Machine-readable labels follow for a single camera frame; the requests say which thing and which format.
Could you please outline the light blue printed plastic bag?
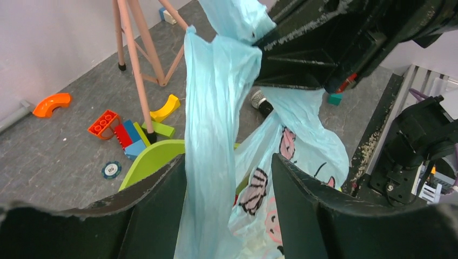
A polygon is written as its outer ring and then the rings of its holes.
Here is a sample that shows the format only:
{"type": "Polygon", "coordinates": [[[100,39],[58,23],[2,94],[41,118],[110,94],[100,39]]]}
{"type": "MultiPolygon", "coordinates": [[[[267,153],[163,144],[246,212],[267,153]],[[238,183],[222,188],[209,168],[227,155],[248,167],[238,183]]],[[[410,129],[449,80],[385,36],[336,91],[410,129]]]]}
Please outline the light blue printed plastic bag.
{"type": "Polygon", "coordinates": [[[258,1],[201,1],[216,31],[186,31],[187,190],[175,258],[283,258],[272,155],[340,189],[349,159],[319,119],[323,90],[263,87],[273,112],[239,146],[240,109],[261,68],[254,42],[275,28],[258,1]]]}

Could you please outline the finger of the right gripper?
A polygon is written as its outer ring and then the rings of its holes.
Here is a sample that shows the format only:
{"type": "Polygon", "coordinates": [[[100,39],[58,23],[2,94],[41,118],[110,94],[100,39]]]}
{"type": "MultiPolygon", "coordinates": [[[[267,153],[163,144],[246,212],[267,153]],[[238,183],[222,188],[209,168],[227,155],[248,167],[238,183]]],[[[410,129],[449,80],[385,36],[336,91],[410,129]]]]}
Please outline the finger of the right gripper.
{"type": "Polygon", "coordinates": [[[386,1],[276,1],[275,28],[256,41],[257,86],[340,90],[365,73],[386,40],[376,30],[386,1]]]}

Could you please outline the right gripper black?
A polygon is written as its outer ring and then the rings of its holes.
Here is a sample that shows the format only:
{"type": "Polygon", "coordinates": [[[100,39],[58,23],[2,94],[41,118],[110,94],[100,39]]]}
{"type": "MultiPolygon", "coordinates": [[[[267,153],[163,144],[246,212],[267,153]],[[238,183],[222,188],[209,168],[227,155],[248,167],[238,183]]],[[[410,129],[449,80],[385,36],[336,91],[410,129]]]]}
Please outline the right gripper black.
{"type": "Polygon", "coordinates": [[[457,1],[353,1],[333,31],[333,93],[369,76],[400,43],[422,48],[457,30],[457,1]]]}

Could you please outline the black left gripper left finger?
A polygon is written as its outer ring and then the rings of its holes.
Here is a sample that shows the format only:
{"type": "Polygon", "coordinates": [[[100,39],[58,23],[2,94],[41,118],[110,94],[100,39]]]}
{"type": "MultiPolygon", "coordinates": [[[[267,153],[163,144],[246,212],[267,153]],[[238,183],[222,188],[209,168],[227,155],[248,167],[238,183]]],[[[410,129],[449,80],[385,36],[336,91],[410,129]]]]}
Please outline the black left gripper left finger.
{"type": "Polygon", "coordinates": [[[79,209],[1,206],[1,258],[173,258],[186,191],[185,157],[79,209]]]}

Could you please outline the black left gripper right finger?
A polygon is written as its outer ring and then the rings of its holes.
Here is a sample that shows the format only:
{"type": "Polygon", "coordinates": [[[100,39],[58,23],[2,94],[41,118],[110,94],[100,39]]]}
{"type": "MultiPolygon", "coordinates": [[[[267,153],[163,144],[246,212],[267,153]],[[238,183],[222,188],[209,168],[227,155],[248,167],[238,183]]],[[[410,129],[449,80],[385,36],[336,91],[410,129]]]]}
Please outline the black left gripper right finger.
{"type": "Polygon", "coordinates": [[[375,205],[272,156],[286,258],[457,258],[457,206],[375,205]]]}

